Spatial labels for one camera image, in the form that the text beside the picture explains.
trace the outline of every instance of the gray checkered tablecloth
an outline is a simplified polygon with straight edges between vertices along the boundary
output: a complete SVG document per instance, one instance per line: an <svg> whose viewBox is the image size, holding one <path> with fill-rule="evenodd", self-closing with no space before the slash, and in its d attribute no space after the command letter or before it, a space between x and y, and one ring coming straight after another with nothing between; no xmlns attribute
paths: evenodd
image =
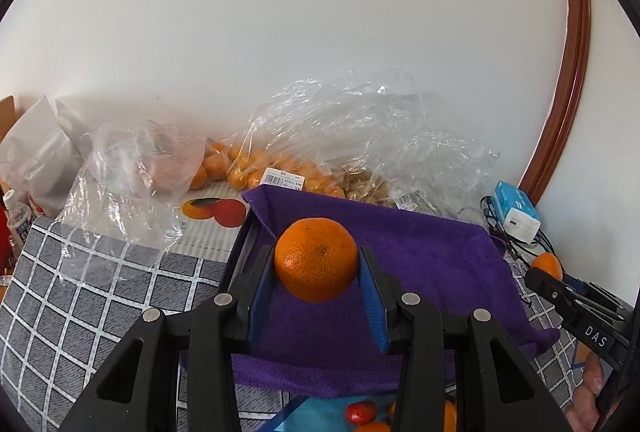
<svg viewBox="0 0 640 432"><path fill-rule="evenodd" d="M220 246L220 262L167 253L148 271L142 264L156 250L100 235L87 247L80 230L39 218L0 305L0 383L30 427L36 432L58 428L82 388L142 311L149 307L167 314L190 310L215 294L234 237L225 237L230 242ZM85 252L92 263L114 263L116 276L121 272L131 276L135 270L139 275L124 282L114 279L109 285L61 280L63 243ZM532 325L558 326L560 319L553 308L524 287L524 267L508 256L505 259L523 298L530 301L527 311ZM533 365L564 406L580 374L570 370L575 339L564 330L561 333L560 341ZM178 379L177 427L186 432L186 373L180 372ZM287 393L246 386L236 386L236 396L244 432L260 428L290 398Z"/></svg>
<svg viewBox="0 0 640 432"><path fill-rule="evenodd" d="M518 290L525 304L525 311L529 317L531 325L538 329L548 329L559 327L562 319L554 310L554 307L540 298L533 291L524 285L524 274L526 266L523 263L513 260L510 255L505 255L504 259L510 263L511 274L518 284ZM534 358L531 362L536 372L545 382L546 387L554 396L556 403L564 408L571 401L571 395L575 387L582 381L582 371L572 370L572 359L577 341L564 329L560 329L560 340L553 344L544 354Z"/></svg>

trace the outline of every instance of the blue and white box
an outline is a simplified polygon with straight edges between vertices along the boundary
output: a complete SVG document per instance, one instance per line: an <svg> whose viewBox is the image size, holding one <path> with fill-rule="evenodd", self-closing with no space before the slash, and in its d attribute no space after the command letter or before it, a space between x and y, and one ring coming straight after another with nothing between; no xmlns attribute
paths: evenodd
<svg viewBox="0 0 640 432"><path fill-rule="evenodd" d="M527 195L515 186L500 181L491 198L495 216L511 237L531 244L540 228L540 217Z"/></svg>

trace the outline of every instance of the finger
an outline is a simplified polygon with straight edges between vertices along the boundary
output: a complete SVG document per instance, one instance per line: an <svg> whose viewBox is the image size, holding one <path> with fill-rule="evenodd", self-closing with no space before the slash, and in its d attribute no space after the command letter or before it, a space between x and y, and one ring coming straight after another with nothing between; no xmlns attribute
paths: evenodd
<svg viewBox="0 0 640 432"><path fill-rule="evenodd" d="M578 418L578 415L572 404L569 404L569 406L564 411L564 417L569 422L569 425L571 425L571 430L573 430L574 432L589 432L581 423L580 418Z"/></svg>
<svg viewBox="0 0 640 432"><path fill-rule="evenodd" d="M582 374L582 383L596 396L599 395L604 384L604 376L599 357L590 352L584 362L584 372Z"/></svg>
<svg viewBox="0 0 640 432"><path fill-rule="evenodd" d="M593 430L600 413L596 408L596 399L587 387L579 385L574 391L574 408L581 423L587 430Z"/></svg>

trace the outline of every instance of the purple towel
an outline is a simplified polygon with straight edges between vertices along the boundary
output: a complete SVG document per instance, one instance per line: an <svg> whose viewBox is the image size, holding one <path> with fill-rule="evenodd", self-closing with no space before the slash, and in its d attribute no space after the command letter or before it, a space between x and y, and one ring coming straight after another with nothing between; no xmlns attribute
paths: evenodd
<svg viewBox="0 0 640 432"><path fill-rule="evenodd" d="M263 226L254 251L274 244L298 219L335 219L359 246L372 247L380 268L405 290L452 313L488 309L528 358L559 338L558 330L531 327L509 265L480 226L272 186L244 198ZM322 304L300 301L277 284L254 354L233 360L236 383L316 398L396 390L401 362L378 351L357 282ZM449 356L449 379L453 368Z"/></svg>

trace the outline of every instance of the clear plastic bag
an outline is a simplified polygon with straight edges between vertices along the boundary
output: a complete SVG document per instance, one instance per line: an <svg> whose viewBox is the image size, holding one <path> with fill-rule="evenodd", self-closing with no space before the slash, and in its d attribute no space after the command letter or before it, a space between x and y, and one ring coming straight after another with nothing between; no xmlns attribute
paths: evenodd
<svg viewBox="0 0 640 432"><path fill-rule="evenodd" d="M300 80L224 141L227 178L237 189L252 188L273 167L304 176L304 190L345 197L349 184L364 190L377 158L393 159L380 152L384 142L406 141L424 120L413 77L399 70L382 70L363 83L353 75L337 83Z"/></svg>
<svg viewBox="0 0 640 432"><path fill-rule="evenodd" d="M444 130L416 134L403 153L398 165L381 171L398 207L487 228L479 202L499 154Z"/></svg>
<svg viewBox="0 0 640 432"><path fill-rule="evenodd" d="M108 123L85 134L80 150L86 161L60 217L78 230L62 243L60 271L94 285L132 278L182 236L179 207L202 162L205 139L171 124ZM123 249L119 241L151 250ZM130 262L140 268L116 272L118 264L109 258L127 255L135 255Z"/></svg>
<svg viewBox="0 0 640 432"><path fill-rule="evenodd" d="M227 177L239 190L273 167L304 176L309 192L486 226L479 200L498 155L430 129L414 78L401 70L363 82L353 74L295 82L224 143Z"/></svg>

